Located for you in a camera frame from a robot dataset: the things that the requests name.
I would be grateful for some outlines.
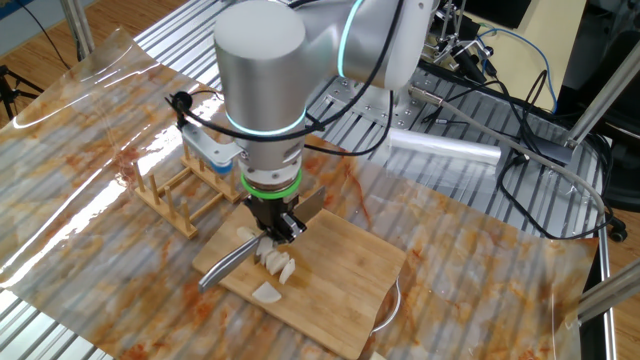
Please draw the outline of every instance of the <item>teal light ring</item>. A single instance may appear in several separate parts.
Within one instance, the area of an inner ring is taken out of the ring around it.
[[[305,108],[304,111],[302,111],[302,115],[300,115],[300,117],[298,118],[298,120],[294,121],[291,125],[283,127],[282,129],[278,129],[278,130],[268,130],[268,131],[260,131],[260,130],[252,130],[252,129],[247,129],[246,127],[238,124],[237,122],[233,121],[233,119],[231,118],[231,116],[229,116],[229,113],[227,114],[227,119],[229,119],[229,122],[231,123],[231,125],[233,125],[236,129],[247,133],[247,134],[251,134],[251,135],[256,135],[256,136],[274,136],[274,135],[280,135],[280,134],[284,134],[287,131],[294,129],[296,126],[298,126],[298,124],[300,124],[303,120],[305,115],[307,114],[307,109]]]
[[[356,13],[358,12],[358,8],[362,5],[363,0],[356,0],[349,12],[349,16],[347,17],[347,22],[344,24],[344,30],[342,31],[342,37],[340,38],[340,47],[338,48],[338,75],[344,76],[344,51],[347,47],[347,38],[349,37],[349,30],[351,29],[351,25],[353,24],[353,19],[356,17]]]

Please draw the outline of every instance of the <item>wooden floor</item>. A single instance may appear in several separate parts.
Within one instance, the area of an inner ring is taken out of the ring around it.
[[[186,0],[98,0],[86,12],[95,43],[99,45],[119,26],[135,36],[184,2]],[[60,23],[48,32],[67,63],[75,64],[75,46],[67,24]],[[66,71],[44,35],[0,58],[2,64],[42,88],[47,88]],[[22,106],[26,103],[18,104],[19,108]],[[0,109],[0,125],[7,120],[4,109]],[[622,244],[609,242],[613,273],[640,257],[640,214],[622,211],[616,214],[627,223],[629,238]],[[618,359],[637,359],[640,354],[640,295],[616,307],[615,321]]]

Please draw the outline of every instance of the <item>knife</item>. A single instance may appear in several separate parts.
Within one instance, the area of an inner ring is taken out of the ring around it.
[[[324,205],[324,196],[325,188],[323,186],[313,193],[313,195],[296,206],[296,208],[293,209],[293,214],[303,223],[307,223],[316,216],[320,210],[322,210],[322,206]],[[265,236],[267,236],[267,232],[263,231],[260,235],[245,242],[239,248],[235,249],[213,265],[198,282],[198,291],[200,293],[204,293],[211,287],[217,285],[251,254],[256,252],[260,240]]]

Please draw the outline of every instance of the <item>plastic sheet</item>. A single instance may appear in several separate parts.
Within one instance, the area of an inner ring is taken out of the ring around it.
[[[0,285],[121,359],[334,358],[220,287],[198,294],[191,261],[231,205],[187,240],[133,192],[134,160],[158,183],[182,170],[163,97],[202,88],[117,31],[0,131]],[[195,101],[226,121],[217,96]],[[580,357],[597,240],[542,240],[363,159],[304,157],[303,196],[326,186],[328,210],[409,256],[400,313],[363,359]],[[201,185],[174,201],[201,206],[214,195]]]
[[[496,191],[500,147],[391,129],[379,152],[392,177],[398,173],[409,178],[438,174],[425,179],[423,185],[445,191],[467,187],[485,194]]]

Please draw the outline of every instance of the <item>metal rod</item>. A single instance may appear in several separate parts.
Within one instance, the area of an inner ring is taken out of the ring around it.
[[[78,48],[78,60],[83,60],[95,50],[91,29],[80,0],[60,0],[71,35]]]
[[[442,26],[442,35],[440,35],[440,40],[444,41],[445,35],[447,35],[447,25],[449,24],[449,16],[451,16],[451,8],[453,7],[453,0],[447,1],[445,5],[447,7],[447,13],[444,17],[444,25]]]
[[[462,16],[464,15],[464,7],[467,5],[467,0],[462,0],[460,5],[460,15],[458,15],[458,21],[456,22],[456,36],[460,36],[460,26],[462,25]]]
[[[609,107],[620,96],[620,93],[633,80],[640,71],[640,43],[638,43],[629,56],[622,62],[622,65],[611,76],[607,84],[602,88],[598,96],[593,99],[591,105],[584,112],[580,120],[569,131],[565,140],[565,146],[575,149],[589,131],[600,121],[602,116],[609,110]]]
[[[640,292],[640,259],[582,294],[578,305],[581,324]]]

